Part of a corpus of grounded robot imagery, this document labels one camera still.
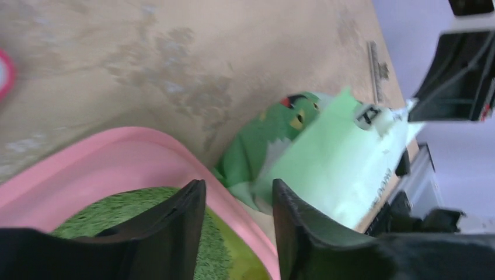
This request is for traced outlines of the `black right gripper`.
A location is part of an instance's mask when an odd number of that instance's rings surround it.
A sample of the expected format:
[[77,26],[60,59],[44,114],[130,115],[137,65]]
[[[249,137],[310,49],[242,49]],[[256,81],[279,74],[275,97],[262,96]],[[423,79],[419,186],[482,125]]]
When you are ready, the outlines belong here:
[[494,1],[450,1],[429,70],[408,105],[411,123],[484,121],[494,112]]

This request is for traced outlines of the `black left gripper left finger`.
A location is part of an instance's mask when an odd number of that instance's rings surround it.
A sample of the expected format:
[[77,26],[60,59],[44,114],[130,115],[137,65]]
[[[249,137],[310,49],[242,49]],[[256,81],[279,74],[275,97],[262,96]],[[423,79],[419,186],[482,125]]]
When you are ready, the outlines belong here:
[[193,279],[205,215],[204,180],[94,237],[1,229],[2,279]]

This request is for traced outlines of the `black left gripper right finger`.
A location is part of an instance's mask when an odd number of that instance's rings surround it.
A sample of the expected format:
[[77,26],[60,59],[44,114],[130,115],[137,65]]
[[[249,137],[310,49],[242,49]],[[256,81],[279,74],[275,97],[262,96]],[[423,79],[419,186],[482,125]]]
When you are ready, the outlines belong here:
[[282,279],[493,279],[494,235],[387,233],[368,236],[273,181]]

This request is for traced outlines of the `pink green litter box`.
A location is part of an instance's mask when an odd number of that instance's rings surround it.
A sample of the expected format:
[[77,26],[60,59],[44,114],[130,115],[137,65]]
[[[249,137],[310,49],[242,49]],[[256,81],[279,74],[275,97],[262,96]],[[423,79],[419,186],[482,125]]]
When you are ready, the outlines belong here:
[[1,185],[1,225],[54,230],[110,195],[206,182],[206,203],[279,279],[277,250],[243,206],[179,141],[144,127],[113,128],[81,140]]

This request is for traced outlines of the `green litter bag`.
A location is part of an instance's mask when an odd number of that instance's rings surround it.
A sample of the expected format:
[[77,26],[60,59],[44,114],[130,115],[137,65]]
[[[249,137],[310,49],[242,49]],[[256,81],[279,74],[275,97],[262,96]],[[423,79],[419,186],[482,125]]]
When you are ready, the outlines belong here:
[[409,122],[417,100],[397,110],[337,96],[290,95],[248,122],[212,172],[247,206],[269,213],[272,182],[355,229],[381,200],[393,176],[410,172],[408,144],[422,129]]

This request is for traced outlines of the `green fresh litter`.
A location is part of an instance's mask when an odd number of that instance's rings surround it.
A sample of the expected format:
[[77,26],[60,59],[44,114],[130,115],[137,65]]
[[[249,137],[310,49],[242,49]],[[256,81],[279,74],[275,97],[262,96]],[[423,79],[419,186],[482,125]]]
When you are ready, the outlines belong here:
[[[178,192],[175,187],[152,187],[122,192],[101,199],[71,216],[51,232],[66,239],[94,236],[158,205]],[[229,279],[232,261],[211,211],[203,220],[194,279]]]

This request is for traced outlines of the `aluminium frame rails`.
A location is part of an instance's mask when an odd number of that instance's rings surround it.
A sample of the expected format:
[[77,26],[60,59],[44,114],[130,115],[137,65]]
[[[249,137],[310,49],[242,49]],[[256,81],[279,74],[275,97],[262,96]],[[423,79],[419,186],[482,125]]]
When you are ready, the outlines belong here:
[[407,197],[403,208],[410,210],[411,216],[418,218],[425,217],[434,208],[444,206],[427,143],[419,144],[419,151],[412,161],[410,174],[399,180],[387,203],[396,206],[403,196]]

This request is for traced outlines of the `whiteboard with pink frame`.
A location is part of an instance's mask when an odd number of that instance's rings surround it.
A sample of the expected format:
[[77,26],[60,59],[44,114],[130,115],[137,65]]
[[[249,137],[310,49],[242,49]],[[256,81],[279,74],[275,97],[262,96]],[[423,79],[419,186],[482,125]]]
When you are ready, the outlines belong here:
[[1,49],[1,100],[12,90],[15,84],[17,70],[11,57]]

